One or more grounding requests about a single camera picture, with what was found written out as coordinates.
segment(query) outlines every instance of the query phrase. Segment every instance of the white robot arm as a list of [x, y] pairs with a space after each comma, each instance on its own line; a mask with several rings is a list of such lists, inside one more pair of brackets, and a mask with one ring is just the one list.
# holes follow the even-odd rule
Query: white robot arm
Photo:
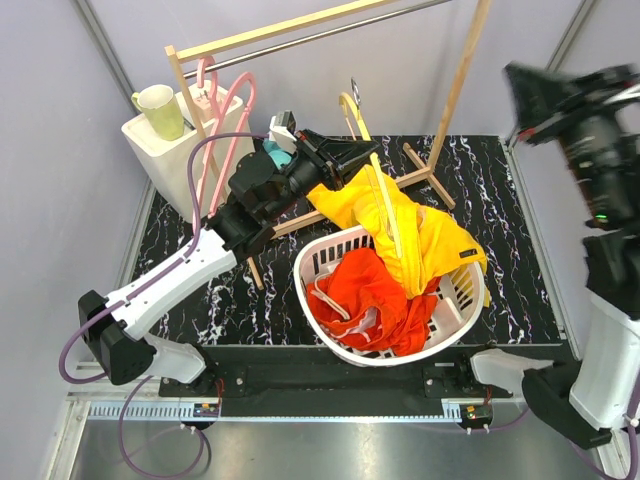
[[574, 78], [515, 63], [505, 71], [520, 138], [559, 140], [591, 210], [587, 225], [607, 233], [583, 240], [593, 318], [582, 362], [553, 365], [489, 349], [471, 358], [471, 368], [480, 383], [523, 396], [545, 423], [593, 448], [610, 441], [611, 429], [638, 426], [640, 155], [637, 136], [615, 114], [638, 101], [640, 77], [630, 66]]
[[[278, 167], [264, 151], [243, 157], [229, 179], [227, 202], [187, 245], [107, 298], [90, 291], [78, 301], [79, 333], [114, 385], [150, 374], [187, 384], [194, 393], [208, 391], [215, 379], [213, 361], [197, 346], [167, 341], [149, 330], [199, 286], [259, 253], [273, 237], [277, 217], [297, 199], [320, 183], [330, 190], [342, 188], [376, 148], [371, 141], [328, 138], [310, 130], [294, 133], [290, 112], [277, 118], [286, 121], [288, 135], [279, 129], [275, 139], [284, 138], [288, 151], [295, 147], [287, 165]], [[196, 151], [213, 139], [194, 149], [189, 171]], [[69, 380], [64, 356], [60, 370]]]

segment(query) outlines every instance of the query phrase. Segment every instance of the wooden frame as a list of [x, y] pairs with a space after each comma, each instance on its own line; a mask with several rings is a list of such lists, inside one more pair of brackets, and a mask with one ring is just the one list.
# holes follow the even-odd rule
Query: wooden frame
[[[303, 15], [298, 18], [275, 23], [273, 25], [240, 33], [220, 40], [215, 40], [213, 42], [187, 48], [185, 50], [176, 51], [176, 49], [172, 45], [167, 46], [165, 48], [165, 52], [169, 59], [171, 68], [173, 69], [173, 72], [176, 76], [176, 79], [178, 80], [178, 84], [180, 85], [180, 89], [182, 90], [182, 94], [184, 95], [187, 108], [191, 113], [193, 124], [196, 127], [200, 138], [204, 139], [206, 137], [206, 133], [204, 131], [202, 122], [200, 121], [200, 117], [198, 116], [197, 107], [189, 91], [189, 86], [184, 77], [185, 72], [182, 69], [182, 65], [184, 63], [199, 60], [203, 57], [228, 51], [241, 46], [250, 45], [261, 40], [276, 37], [285, 33], [290, 33], [312, 25], [319, 25], [330, 20], [342, 18], [354, 13], [393, 3], [395, 1], [396, 0], [356, 0], [351, 3], [339, 5], [337, 7], [322, 10], [320, 12]], [[429, 159], [425, 164], [422, 159], [420, 159], [420, 157], [418, 157], [418, 155], [413, 150], [411, 150], [411, 147], [406, 145], [405, 153], [407, 153], [409, 159], [416, 165], [416, 167], [418, 167], [418, 170], [396, 179], [396, 183], [400, 188], [404, 188], [423, 180], [427, 180], [449, 208], [453, 208], [455, 206], [455, 202], [446, 192], [442, 184], [436, 179], [435, 167], [442, 150], [444, 138], [447, 134], [447, 130], [449, 129], [451, 119], [453, 118], [453, 113], [455, 111], [460, 92], [462, 91], [464, 80], [467, 76], [467, 72], [469, 71], [469, 66], [471, 65], [473, 54], [475, 53], [478, 40], [484, 28], [491, 1], [492, 0], [477, 1], [476, 10], [473, 15], [471, 26], [469, 28], [469, 32], [467, 34], [467, 38], [463, 48], [462, 57], [460, 58], [458, 67], [456, 69], [456, 74], [451, 85], [451, 90], [449, 91], [449, 96], [445, 104], [442, 118], [438, 125], [438, 131], [431, 148]], [[313, 211], [287, 222], [281, 223], [275, 227], [275, 235], [273, 236], [273, 238], [278, 238], [288, 233], [294, 232], [300, 228], [316, 223], [323, 218], [324, 216], [320, 212]], [[258, 288], [262, 289], [262, 280], [258, 274], [258, 270], [253, 259], [249, 259], [249, 265], [254, 279], [256, 280], [256, 285], [258, 286]]]

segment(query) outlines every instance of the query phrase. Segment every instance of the white container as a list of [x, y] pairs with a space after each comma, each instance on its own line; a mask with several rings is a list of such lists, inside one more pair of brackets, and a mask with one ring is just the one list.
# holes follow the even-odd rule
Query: white container
[[428, 322], [431, 335], [421, 352], [396, 356], [391, 350], [362, 352], [348, 347], [316, 321], [307, 303], [307, 285], [318, 275], [333, 272], [344, 253], [356, 248], [373, 248], [373, 239], [361, 226], [328, 235], [308, 244], [296, 258], [293, 279], [307, 321], [333, 353], [359, 367], [391, 367], [429, 357], [456, 343], [476, 323], [484, 301], [484, 278], [477, 262], [444, 275], [436, 291], [438, 304]]
[[[206, 80], [203, 89], [199, 89], [195, 84], [189, 87], [191, 95], [197, 97], [201, 91], [209, 90], [211, 88], [211, 81]], [[226, 98], [227, 90], [218, 87], [219, 98]], [[192, 124], [193, 120], [191, 114], [184, 101], [182, 92], [176, 93], [180, 110], [182, 115], [187, 118]], [[229, 111], [222, 124], [220, 133], [227, 133], [235, 131], [240, 115], [244, 109], [244, 103], [240, 97], [234, 97], [229, 107]], [[209, 134], [211, 128], [216, 120], [209, 120], [204, 124], [204, 130]], [[246, 125], [243, 132], [249, 132], [249, 126]], [[168, 142], [160, 138], [151, 124], [147, 121], [144, 115], [138, 115], [136, 118], [128, 121], [122, 126], [122, 133], [129, 141], [131, 148], [135, 152], [138, 160], [146, 170], [147, 174], [151, 178], [153, 185], [158, 192], [175, 208], [182, 218], [187, 222], [191, 222], [193, 219], [193, 206], [191, 203], [191, 195], [189, 194], [189, 186], [187, 184], [187, 161], [189, 160], [189, 154], [193, 147], [196, 146], [200, 138], [196, 130], [188, 131], [185, 129], [185, 134], [177, 140]], [[225, 138], [216, 141], [213, 149], [213, 156], [219, 169], [222, 169], [222, 164], [227, 156], [227, 150], [231, 144], [230, 138]], [[195, 184], [198, 184], [198, 180], [202, 176], [202, 158], [204, 156], [204, 149], [202, 147], [196, 156], [196, 160], [193, 165], [193, 178]], [[253, 141], [250, 138], [239, 138], [238, 146], [234, 153], [231, 170], [229, 176], [235, 172], [238, 161], [245, 155], [254, 151]], [[211, 204], [211, 198], [215, 190], [217, 178], [213, 175], [213, 172], [209, 172], [207, 176], [207, 184], [205, 191], [203, 192], [203, 201], [201, 207], [201, 217], [205, 216], [209, 211]]]

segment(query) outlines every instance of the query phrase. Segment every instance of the white box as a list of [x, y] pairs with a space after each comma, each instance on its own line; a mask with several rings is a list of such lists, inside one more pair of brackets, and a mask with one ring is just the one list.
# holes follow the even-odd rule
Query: white box
[[[194, 84], [189, 87], [189, 90], [191, 91], [191, 95], [197, 97], [202, 90], [209, 91], [210, 88], [211, 81], [205, 80], [203, 89], [199, 89]], [[227, 90], [218, 87], [219, 98], [222, 97], [224, 99], [226, 95]], [[182, 115], [193, 123], [182, 92], [176, 93], [176, 98], [178, 99], [180, 110], [182, 110]], [[242, 99], [240, 97], [234, 97], [219, 133], [235, 131], [243, 109], [244, 102]], [[211, 132], [216, 121], [217, 120], [210, 120], [204, 124], [204, 130], [207, 135]], [[193, 206], [189, 194], [189, 185], [187, 183], [187, 161], [189, 160], [189, 154], [193, 150], [193, 147], [196, 146], [200, 139], [196, 130], [188, 131], [185, 128], [185, 131], [186, 133], [182, 137], [168, 142], [156, 134], [151, 124], [142, 114], [122, 126], [122, 133], [124, 133], [129, 141], [131, 148], [158, 192], [182, 215], [184, 220], [191, 222], [193, 219]], [[242, 131], [249, 132], [249, 125], [246, 125]], [[227, 156], [230, 144], [230, 138], [221, 139], [215, 143], [213, 156], [219, 169], [222, 169], [222, 164]], [[205, 148], [206, 146], [200, 149], [193, 165], [193, 179], [196, 186], [202, 176], [202, 158]], [[235, 172], [238, 161], [253, 151], [253, 140], [251, 138], [238, 139], [238, 145], [232, 159], [229, 176]], [[201, 217], [204, 217], [208, 213], [217, 180], [213, 172], [209, 172], [205, 191], [203, 192], [202, 207], [200, 209]]]

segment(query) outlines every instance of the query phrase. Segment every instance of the metal floor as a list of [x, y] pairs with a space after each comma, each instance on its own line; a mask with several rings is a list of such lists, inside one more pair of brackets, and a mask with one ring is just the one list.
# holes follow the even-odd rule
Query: metal floor
[[[495, 424], [518, 414], [497, 404]], [[167, 422], [127, 422], [130, 451], [145, 444]], [[489, 435], [443, 434], [408, 424], [218, 423], [206, 430], [213, 458], [187, 478], [207, 480], [450, 480], [597, 479], [569, 443], [533, 415], [512, 430]], [[457, 431], [453, 425], [432, 426]], [[173, 432], [135, 455], [158, 475], [184, 469], [197, 453], [195, 438]], [[121, 462], [117, 425], [90, 421], [78, 452], [74, 480], [139, 479]]]

